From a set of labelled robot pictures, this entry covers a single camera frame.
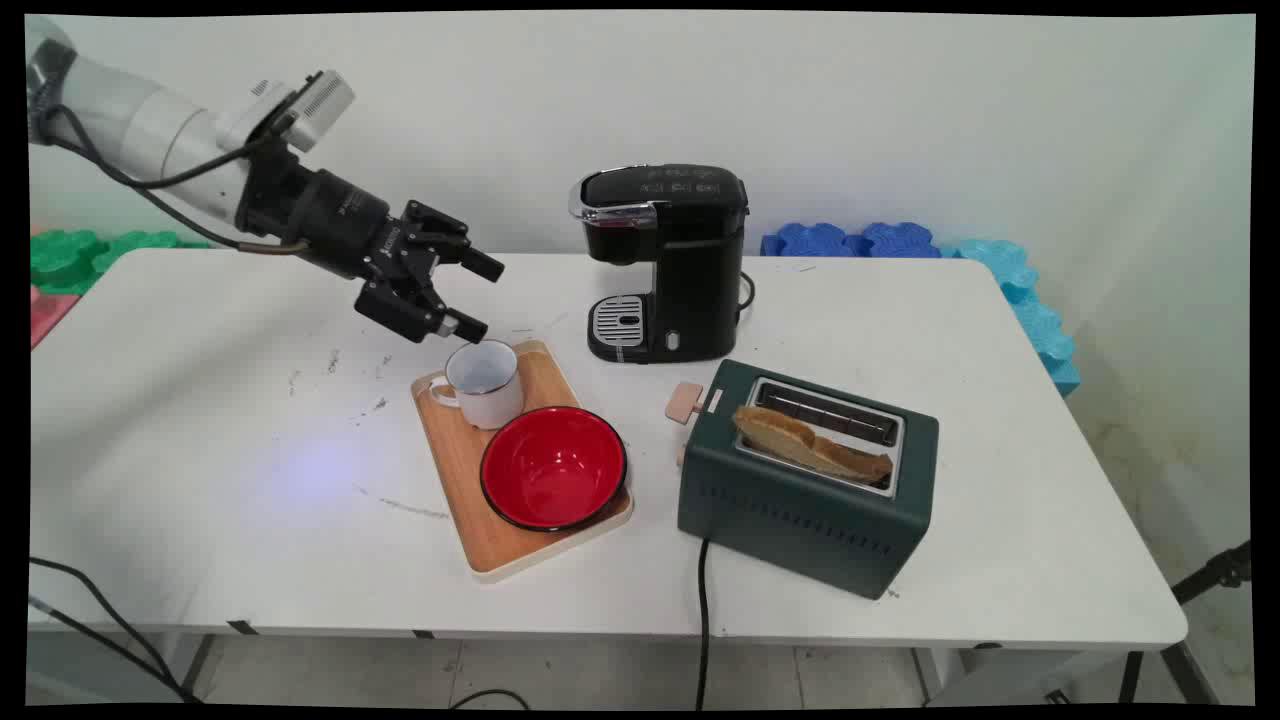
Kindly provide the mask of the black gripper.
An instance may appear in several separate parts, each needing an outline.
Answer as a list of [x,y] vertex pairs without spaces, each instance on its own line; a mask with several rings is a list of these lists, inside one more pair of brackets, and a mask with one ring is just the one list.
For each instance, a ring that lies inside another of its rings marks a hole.
[[[506,266],[474,246],[468,225],[420,201],[393,215],[388,201],[329,170],[305,167],[287,143],[270,140],[248,156],[247,184],[236,214],[238,229],[278,238],[301,260],[361,284],[357,314],[415,343],[429,334],[479,343],[488,324],[435,293],[439,264],[497,283]],[[428,274],[413,279],[404,261]]]

